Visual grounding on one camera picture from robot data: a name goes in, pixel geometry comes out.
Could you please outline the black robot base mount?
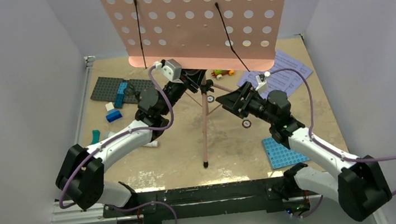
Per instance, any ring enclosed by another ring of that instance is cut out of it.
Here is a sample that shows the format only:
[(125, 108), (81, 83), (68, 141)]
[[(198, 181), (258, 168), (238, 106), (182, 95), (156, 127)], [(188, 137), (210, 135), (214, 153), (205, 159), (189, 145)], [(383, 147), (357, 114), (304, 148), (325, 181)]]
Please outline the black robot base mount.
[(292, 188), (282, 176), (232, 183), (139, 193), (118, 211), (105, 206), (103, 216), (134, 220), (136, 224), (162, 224), (187, 219), (255, 211), (301, 213), (315, 205), (318, 194)]

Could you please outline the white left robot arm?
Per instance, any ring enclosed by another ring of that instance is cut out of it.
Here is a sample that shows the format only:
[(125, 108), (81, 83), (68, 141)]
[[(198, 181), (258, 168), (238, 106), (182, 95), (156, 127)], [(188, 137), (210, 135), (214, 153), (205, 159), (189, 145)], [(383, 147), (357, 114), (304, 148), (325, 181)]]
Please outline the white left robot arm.
[(68, 208), (64, 199), (81, 209), (100, 203), (115, 206), (124, 215), (138, 208), (135, 191), (122, 182), (105, 181), (105, 171), (135, 149), (152, 142), (169, 128), (174, 118), (172, 108), (186, 91), (198, 92), (205, 81), (205, 70), (183, 69), (179, 82), (169, 81), (164, 87), (156, 82), (137, 92), (140, 98), (135, 119), (111, 137), (82, 147), (72, 146), (65, 156), (55, 185), (61, 190), (60, 207)]

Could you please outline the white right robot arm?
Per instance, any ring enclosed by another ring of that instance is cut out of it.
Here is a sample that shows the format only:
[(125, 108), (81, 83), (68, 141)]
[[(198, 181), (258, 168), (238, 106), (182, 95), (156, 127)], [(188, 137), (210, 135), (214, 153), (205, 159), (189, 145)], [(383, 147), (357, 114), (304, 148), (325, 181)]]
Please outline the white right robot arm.
[(304, 154), (323, 168), (318, 171), (305, 164), (298, 165), (283, 182), (287, 193), (316, 192), (338, 202), (342, 210), (358, 222), (392, 199), (393, 193), (380, 165), (369, 155), (359, 158), (315, 136), (292, 116), (284, 91), (273, 90), (262, 98), (251, 83), (246, 82), (237, 90), (216, 97), (216, 101), (239, 118), (251, 114), (268, 122), (277, 143)]

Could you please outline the pink music stand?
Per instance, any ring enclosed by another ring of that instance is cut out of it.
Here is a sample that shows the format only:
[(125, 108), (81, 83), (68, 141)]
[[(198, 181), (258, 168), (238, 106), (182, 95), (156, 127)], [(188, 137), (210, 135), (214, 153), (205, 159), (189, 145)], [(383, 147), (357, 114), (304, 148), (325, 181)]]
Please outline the pink music stand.
[(284, 0), (100, 1), (132, 67), (153, 72), (163, 59), (182, 69), (267, 71), (274, 65)]

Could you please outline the white microphone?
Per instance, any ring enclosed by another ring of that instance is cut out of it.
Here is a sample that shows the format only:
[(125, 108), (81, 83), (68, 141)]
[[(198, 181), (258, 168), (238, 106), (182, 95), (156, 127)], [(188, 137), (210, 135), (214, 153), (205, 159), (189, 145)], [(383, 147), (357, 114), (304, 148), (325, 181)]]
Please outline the white microphone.
[[(108, 133), (105, 135), (105, 139), (106, 139), (106, 138), (110, 138), (110, 137), (112, 137), (113, 135), (115, 135), (115, 132), (108, 132)], [(145, 147), (151, 147), (151, 148), (153, 148), (153, 147), (158, 147), (158, 146), (159, 146), (159, 142), (158, 142), (158, 141), (152, 141), (152, 142), (150, 142), (150, 143), (148, 143), (148, 144), (144, 144), (144, 146), (145, 146)]]

